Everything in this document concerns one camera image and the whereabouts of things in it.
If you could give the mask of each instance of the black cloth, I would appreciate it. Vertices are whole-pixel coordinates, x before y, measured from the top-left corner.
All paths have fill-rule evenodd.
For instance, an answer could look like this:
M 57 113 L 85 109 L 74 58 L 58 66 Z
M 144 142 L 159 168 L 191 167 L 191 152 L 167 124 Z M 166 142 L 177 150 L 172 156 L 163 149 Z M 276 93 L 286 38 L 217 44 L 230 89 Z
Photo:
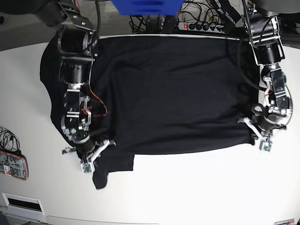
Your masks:
M 201 152 L 253 141 L 250 129 L 237 121 L 250 116 L 258 91 L 238 72 L 237 43 L 142 36 L 99 41 L 91 87 L 109 113 L 92 118 L 90 128 L 106 127 L 106 138 L 117 145 L 97 159 L 96 188 L 106 186 L 110 172 L 133 170 L 135 154 Z M 241 58 L 247 75 L 258 84 L 259 68 L 249 45 Z M 66 86 L 59 83 L 59 67 L 54 37 L 43 54 L 40 78 L 51 98 L 52 122 L 62 134 Z M 91 104 L 104 112 L 95 100 Z

